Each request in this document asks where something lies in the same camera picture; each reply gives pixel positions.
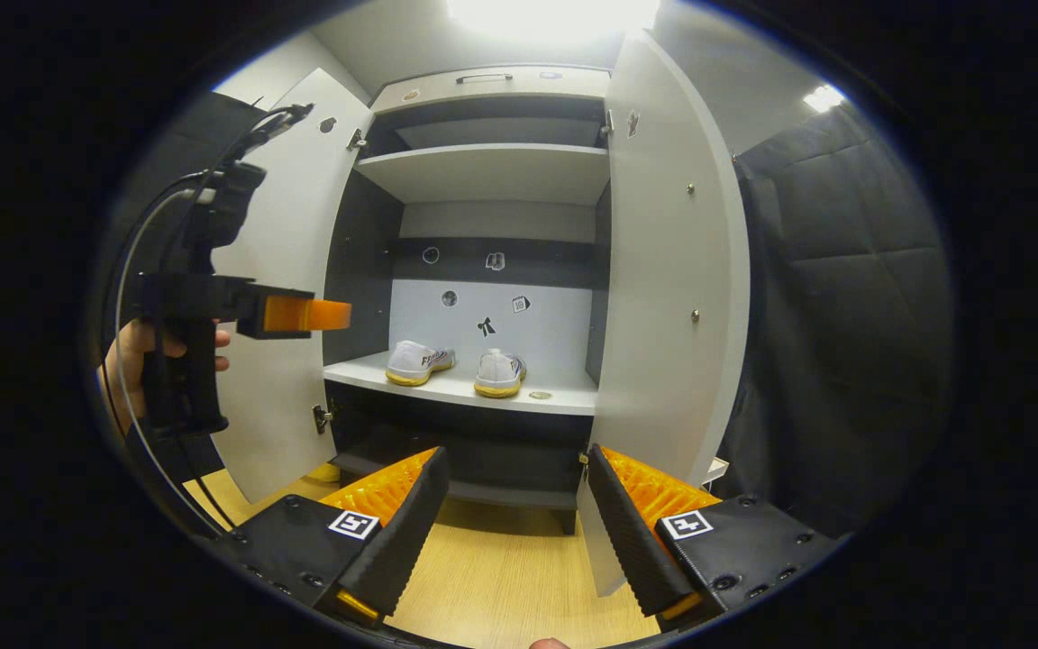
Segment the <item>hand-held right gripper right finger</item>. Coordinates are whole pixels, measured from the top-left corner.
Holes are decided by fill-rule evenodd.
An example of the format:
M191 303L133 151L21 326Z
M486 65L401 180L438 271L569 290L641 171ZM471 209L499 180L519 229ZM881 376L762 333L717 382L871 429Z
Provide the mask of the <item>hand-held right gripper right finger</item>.
M663 632L765 599L842 543L750 494L717 498L593 444L588 487L624 578Z

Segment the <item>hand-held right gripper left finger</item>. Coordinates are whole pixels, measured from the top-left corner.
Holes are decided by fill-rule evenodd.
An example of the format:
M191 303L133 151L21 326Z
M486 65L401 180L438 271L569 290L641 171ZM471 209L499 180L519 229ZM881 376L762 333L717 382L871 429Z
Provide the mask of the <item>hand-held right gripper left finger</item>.
M219 562L306 609L379 628L395 614L448 497L443 447L324 498L284 496L213 542Z

